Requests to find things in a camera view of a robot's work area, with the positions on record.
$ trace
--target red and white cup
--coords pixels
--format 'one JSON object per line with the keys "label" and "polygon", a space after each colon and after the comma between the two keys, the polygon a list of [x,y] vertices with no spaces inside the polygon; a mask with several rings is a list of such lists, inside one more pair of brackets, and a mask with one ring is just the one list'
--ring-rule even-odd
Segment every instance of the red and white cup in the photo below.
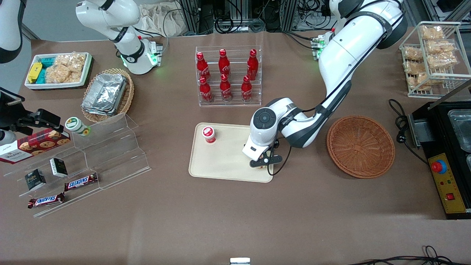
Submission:
{"label": "red and white cup", "polygon": [[216,140],[214,129],[211,126],[206,126],[203,128],[203,137],[208,143],[214,143]]}

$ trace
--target metal wire rack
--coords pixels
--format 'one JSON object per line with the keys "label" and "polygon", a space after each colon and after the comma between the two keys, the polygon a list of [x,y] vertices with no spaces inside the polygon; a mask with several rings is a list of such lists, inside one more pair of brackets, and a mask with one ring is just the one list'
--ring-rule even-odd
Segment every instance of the metal wire rack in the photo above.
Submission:
{"label": "metal wire rack", "polygon": [[[458,50],[455,51],[455,55],[458,60],[464,64],[464,66],[455,67],[443,67],[443,68],[432,68],[427,63],[427,57],[430,55],[425,48],[426,40],[423,39],[422,32],[420,30],[421,26],[440,26],[443,31],[444,39],[454,39]],[[416,84],[415,87],[408,86],[409,97],[416,98],[429,98],[429,99],[440,99],[453,89],[457,88],[464,82],[471,79],[471,67],[466,57],[466,52],[464,51],[463,41],[459,32],[459,22],[432,22],[432,21],[422,21],[420,22],[414,30],[405,38],[405,40],[399,46],[402,54],[403,63],[406,63],[405,57],[405,47],[414,47],[420,48],[422,50],[423,61],[425,64],[425,73],[427,77]],[[410,77],[408,73],[405,72],[406,79]],[[441,84],[433,84],[431,89],[421,91],[420,87],[425,83],[429,83],[430,80],[441,81]]]}

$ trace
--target teal package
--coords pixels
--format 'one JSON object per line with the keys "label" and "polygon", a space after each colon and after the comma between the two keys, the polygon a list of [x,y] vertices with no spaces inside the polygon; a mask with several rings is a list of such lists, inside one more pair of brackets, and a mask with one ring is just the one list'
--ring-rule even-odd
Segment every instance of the teal package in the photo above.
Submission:
{"label": "teal package", "polygon": [[49,66],[52,66],[54,64],[54,61],[56,58],[54,57],[49,57],[49,58],[42,58],[41,63],[43,68],[48,68]]}
{"label": "teal package", "polygon": [[41,69],[39,72],[38,79],[36,80],[36,84],[45,84],[46,83],[46,69]]}

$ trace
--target yellow package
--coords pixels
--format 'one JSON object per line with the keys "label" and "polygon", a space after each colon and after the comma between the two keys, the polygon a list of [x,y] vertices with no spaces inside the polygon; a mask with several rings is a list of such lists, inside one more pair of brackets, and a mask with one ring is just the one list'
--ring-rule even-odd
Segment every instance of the yellow package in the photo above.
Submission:
{"label": "yellow package", "polygon": [[41,62],[37,62],[32,65],[31,70],[28,73],[28,81],[30,84],[36,82],[36,80],[38,79],[39,73],[41,72],[41,69],[42,69]]}

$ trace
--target brown table surface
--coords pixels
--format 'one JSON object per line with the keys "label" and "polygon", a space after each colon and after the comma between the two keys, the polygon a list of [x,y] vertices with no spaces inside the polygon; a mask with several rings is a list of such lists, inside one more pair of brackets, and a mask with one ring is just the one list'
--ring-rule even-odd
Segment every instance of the brown table surface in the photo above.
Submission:
{"label": "brown table surface", "polygon": [[[290,97],[307,109],[324,98],[312,54],[283,34],[172,38],[161,67],[132,75],[136,93],[128,114],[140,126],[138,142],[152,170],[39,219],[1,184],[2,263],[210,265],[250,257],[253,264],[342,265],[422,256],[423,245],[471,263],[471,221],[445,220],[428,167],[405,146],[395,143],[394,165],[371,180],[350,177],[327,153],[326,134],[338,118],[369,116],[395,138],[388,99],[400,101],[407,113],[426,102],[406,96],[398,44],[375,50],[358,68],[349,95],[314,143],[294,149],[270,183],[190,176],[195,126],[248,125],[257,109],[198,106],[195,46],[252,44],[263,48],[263,105]],[[33,55],[71,51],[93,55],[92,76],[123,68],[110,41],[32,42]],[[27,109],[46,108],[63,119],[83,117],[83,92],[20,91]]]}

